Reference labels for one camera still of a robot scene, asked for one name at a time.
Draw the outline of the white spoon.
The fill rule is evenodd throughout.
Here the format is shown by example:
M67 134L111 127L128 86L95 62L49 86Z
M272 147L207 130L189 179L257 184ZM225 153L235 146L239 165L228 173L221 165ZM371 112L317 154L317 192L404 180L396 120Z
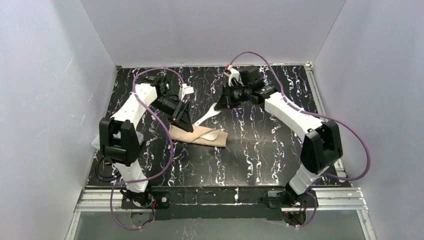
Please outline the white spoon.
M221 112L221 110L216 110L215 109L215 107L217 106L217 103L213 103L211 106L210 106L210 108L209 108L209 110L200 118L200 119L198 119L194 124L193 124L193 126L194 127L199 127L200 125L201 125L201 123L203 123L204 121L206 121L206 120L208 120L209 118L212 118L212 117L214 117L214 116L216 116L216 115L218 115L220 112Z
M206 140L206 141L215 141L218 137L218 134L215 131L210 131L207 133L204 133L202 135L199 135L198 137L196 137L194 139L194 141L196 140Z

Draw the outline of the beige cloth napkin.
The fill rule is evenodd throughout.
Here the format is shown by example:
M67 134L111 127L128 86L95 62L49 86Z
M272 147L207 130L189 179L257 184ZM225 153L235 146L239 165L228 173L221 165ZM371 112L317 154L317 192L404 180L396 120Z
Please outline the beige cloth napkin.
M204 126L194 126L193 129L193 132L187 132L176 126L171 126L169 133L175 141L212 147L226 147L227 132Z

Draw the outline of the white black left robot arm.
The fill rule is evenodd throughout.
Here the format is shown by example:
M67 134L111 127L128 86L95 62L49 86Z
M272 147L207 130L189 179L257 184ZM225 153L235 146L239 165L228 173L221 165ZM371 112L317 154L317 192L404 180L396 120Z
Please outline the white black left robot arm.
M135 89L123 106L99 123L99 150L115 165L126 189L143 193L148 179L138 163L142 138L136 128L147 111L154 107L168 116L168 129L172 140L189 144L225 147L228 133L192 124L190 104L185 96L193 93L192 87L183 84L179 94L169 94L169 82L165 77L140 75L135 78Z

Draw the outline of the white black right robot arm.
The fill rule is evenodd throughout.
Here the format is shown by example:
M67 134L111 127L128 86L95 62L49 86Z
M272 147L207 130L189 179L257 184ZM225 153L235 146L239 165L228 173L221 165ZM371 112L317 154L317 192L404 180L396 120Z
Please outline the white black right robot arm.
M302 139L300 167L285 187L293 198L304 195L310 186L343 156L339 125L305 114L275 86L265 83L256 66L239 70L230 64L224 69L228 81L215 107L233 109L250 101L282 121Z

